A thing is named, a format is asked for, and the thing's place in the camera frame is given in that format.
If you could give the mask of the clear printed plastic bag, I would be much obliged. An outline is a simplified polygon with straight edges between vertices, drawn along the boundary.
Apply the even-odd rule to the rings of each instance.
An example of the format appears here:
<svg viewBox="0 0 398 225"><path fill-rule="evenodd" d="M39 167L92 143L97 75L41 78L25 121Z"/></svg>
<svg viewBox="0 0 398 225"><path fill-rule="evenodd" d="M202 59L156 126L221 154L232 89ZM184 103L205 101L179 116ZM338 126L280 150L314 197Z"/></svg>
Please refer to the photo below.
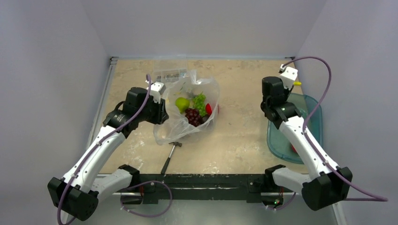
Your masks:
<svg viewBox="0 0 398 225"><path fill-rule="evenodd" d="M213 131L221 90L215 78L201 78L196 70L189 70L158 76L157 80L165 84L162 98L169 115L163 124L154 126L158 145L197 141Z"/></svg>

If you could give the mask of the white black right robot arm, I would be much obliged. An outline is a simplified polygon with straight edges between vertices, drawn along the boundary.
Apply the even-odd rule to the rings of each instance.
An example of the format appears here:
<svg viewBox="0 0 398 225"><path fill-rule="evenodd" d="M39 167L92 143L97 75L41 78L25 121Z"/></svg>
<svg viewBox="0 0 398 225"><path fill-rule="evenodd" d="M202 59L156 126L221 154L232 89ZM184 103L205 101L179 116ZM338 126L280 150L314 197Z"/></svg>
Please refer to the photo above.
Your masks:
<svg viewBox="0 0 398 225"><path fill-rule="evenodd" d="M284 187L300 194L306 205L316 211L347 198L352 172L348 167L341 168L324 152L307 128L299 109L287 101L290 93L281 78L265 77L262 79L260 107L269 122L293 145L308 174L277 165L265 170L263 184L270 191Z"/></svg>

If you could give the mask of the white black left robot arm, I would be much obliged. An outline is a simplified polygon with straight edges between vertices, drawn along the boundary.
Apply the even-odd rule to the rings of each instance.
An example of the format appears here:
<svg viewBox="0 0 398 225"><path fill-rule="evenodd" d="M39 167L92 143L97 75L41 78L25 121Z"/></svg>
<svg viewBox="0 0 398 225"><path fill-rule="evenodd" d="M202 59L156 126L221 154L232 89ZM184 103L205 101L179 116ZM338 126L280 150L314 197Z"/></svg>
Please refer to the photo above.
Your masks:
<svg viewBox="0 0 398 225"><path fill-rule="evenodd" d="M161 98L165 87L160 82L147 88L133 87L110 112L97 137L78 162L60 179L53 177L47 188L55 207L57 222L69 225L75 219L85 221L98 204L113 193L126 189L143 193L140 172L129 165L120 166L102 179L97 176L112 153L121 145L140 122L162 124L168 119L165 100Z"/></svg>

